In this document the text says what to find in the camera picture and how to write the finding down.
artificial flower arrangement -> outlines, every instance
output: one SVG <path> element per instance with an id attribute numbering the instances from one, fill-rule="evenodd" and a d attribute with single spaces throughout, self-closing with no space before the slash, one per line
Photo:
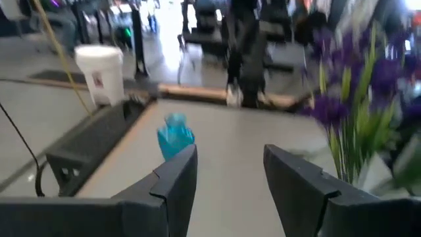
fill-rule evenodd
<path id="1" fill-rule="evenodd" d="M 373 156 L 393 149 L 391 141 L 399 139 L 392 126 L 399 108 L 398 80 L 410 78 L 418 66 L 416 57 L 405 55 L 410 30 L 386 40 L 377 28 L 348 32 L 340 42 L 326 29 L 314 33 L 320 95 L 312 95 L 305 113 L 324 127 L 337 177 L 353 185 Z M 339 95 L 328 91 L 331 85 L 339 85 Z M 405 109 L 404 117 L 412 116 L 407 112 L 420 118 L 421 107 Z"/>

person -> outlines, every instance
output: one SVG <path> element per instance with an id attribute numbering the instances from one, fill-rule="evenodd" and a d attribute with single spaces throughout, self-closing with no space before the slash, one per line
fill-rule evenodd
<path id="1" fill-rule="evenodd" d="M 61 0 L 39 1 L 50 24 L 61 27 L 61 34 L 58 35 L 58 41 L 63 45 L 67 53 L 73 55 L 78 39 L 78 22 L 70 7 L 66 6 L 65 1 Z M 41 18 L 34 0 L 20 0 L 20 8 L 22 13 L 27 17 Z"/>

floor mat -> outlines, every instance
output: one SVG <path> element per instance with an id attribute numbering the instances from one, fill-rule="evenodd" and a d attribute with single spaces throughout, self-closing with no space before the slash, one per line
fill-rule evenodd
<path id="1" fill-rule="evenodd" d="M 86 85 L 85 76 L 82 73 L 71 72 L 73 80 L 76 84 Z M 44 70 L 42 72 L 29 76 L 32 80 L 43 80 L 46 84 L 48 81 L 69 83 L 67 74 L 60 70 Z M 124 89 L 126 90 L 141 90 L 152 94 L 158 92 L 158 83 L 150 82 L 147 78 L 133 80 L 130 78 L 123 78 Z"/>

gray floor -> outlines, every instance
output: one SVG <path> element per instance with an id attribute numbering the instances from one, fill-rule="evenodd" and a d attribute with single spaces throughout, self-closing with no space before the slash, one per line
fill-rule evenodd
<path id="1" fill-rule="evenodd" d="M 166 6 L 158 14 L 161 25 L 159 36 L 147 36 L 144 39 L 146 65 L 151 75 L 150 80 L 175 84 L 182 57 L 176 36 L 180 33 L 181 14 L 178 7 Z M 299 68 L 303 64 L 303 49 L 296 45 L 287 47 L 270 46 L 269 51 L 276 61 L 287 61 Z M 226 71 L 218 65 L 203 59 L 201 49 L 190 46 L 188 57 L 196 62 L 193 70 L 190 64 L 182 72 L 182 83 L 189 86 L 207 88 L 225 88 Z M 74 59 L 67 58 L 72 72 L 79 72 Z M 132 78 L 134 58 L 130 52 L 124 56 L 124 77 Z M 52 54 L 42 35 L 26 35 L 0 38 L 0 79 L 24 80 L 30 75 L 44 70 L 62 70 L 58 57 Z M 301 96 L 307 93 L 300 76 L 296 74 L 272 73 L 267 77 L 267 91 L 272 93 Z M 89 106 L 89 95 L 83 97 Z M 48 88 L 0 81 L 0 102 L 7 108 L 23 135 L 34 150 L 41 153 L 48 145 L 71 129 L 86 114 L 72 90 Z M 2 182 L 30 162 L 31 157 L 3 114 L 0 115 L 0 192 Z M 51 190 L 57 187 L 52 184 Z M 11 187 L 0 195 L 33 195 L 33 188 Z"/>

